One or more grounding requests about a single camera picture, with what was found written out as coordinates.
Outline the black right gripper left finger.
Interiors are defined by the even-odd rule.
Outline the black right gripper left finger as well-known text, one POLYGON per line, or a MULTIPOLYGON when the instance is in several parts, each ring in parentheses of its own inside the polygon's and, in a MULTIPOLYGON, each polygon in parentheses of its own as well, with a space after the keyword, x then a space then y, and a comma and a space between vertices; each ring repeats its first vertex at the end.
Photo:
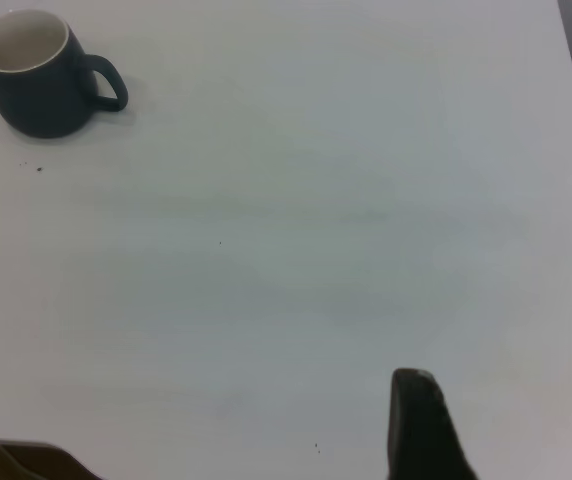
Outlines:
POLYGON ((475 479, 444 394, 421 369, 393 372, 387 437, 390 479, 475 479))

